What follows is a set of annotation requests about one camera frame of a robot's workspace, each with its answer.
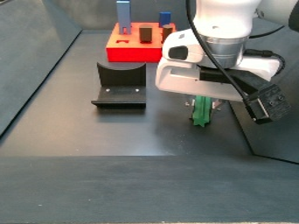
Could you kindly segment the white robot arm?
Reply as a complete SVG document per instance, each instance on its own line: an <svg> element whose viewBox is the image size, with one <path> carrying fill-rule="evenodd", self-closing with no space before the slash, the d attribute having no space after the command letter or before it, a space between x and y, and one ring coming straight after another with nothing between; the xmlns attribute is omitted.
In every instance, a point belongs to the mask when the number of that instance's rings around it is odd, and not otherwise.
<svg viewBox="0 0 299 224"><path fill-rule="evenodd" d="M194 28L172 33L162 43L154 76L157 88L180 94L241 100L232 85L200 79L200 68L213 67L201 44L208 46L221 67L248 70L256 77L269 80L277 61L253 59L242 54L253 18L299 32L299 0L196 0Z"/></svg>

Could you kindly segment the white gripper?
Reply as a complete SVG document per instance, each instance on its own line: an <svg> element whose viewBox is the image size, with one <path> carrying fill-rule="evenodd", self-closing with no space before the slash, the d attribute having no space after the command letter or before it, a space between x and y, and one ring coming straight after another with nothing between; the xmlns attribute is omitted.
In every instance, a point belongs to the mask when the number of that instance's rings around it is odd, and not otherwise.
<svg viewBox="0 0 299 224"><path fill-rule="evenodd" d="M264 84L270 81L278 71L278 59L246 56L242 53L244 38L201 38L208 41L212 56L229 75L238 78L248 75ZM154 85L168 92L241 101L237 90L208 59L190 29L172 33L162 43Z"/></svg>

